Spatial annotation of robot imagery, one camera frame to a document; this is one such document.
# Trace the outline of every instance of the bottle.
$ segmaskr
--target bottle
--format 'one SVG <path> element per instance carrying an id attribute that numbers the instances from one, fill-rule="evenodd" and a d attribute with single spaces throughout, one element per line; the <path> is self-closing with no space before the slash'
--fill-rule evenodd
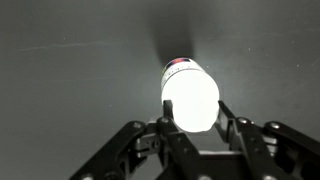
<path id="1" fill-rule="evenodd" d="M 170 61 L 162 74 L 161 100 L 171 100 L 175 124 L 193 133 L 210 130 L 219 113 L 216 82 L 189 58 Z"/>

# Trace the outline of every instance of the white bottle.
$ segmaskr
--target white bottle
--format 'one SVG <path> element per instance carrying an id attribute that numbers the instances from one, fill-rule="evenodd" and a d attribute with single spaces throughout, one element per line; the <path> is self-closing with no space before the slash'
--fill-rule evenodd
<path id="1" fill-rule="evenodd" d="M 184 131 L 208 131 L 219 113 L 216 82 L 193 60 L 177 58 L 163 70 L 162 103 L 171 100 L 175 123 Z"/>

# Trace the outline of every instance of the gray background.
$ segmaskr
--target gray background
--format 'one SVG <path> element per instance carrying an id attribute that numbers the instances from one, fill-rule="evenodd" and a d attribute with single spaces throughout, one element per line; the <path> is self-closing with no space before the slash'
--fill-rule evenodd
<path id="1" fill-rule="evenodd" d="M 298 0 L 0 2 L 0 173 L 68 179 L 126 122 L 161 115 L 161 70 L 193 57 L 258 125 L 320 141 L 320 4 Z M 190 134 L 226 149 L 215 129 Z M 134 179 L 153 179 L 156 158 Z"/>

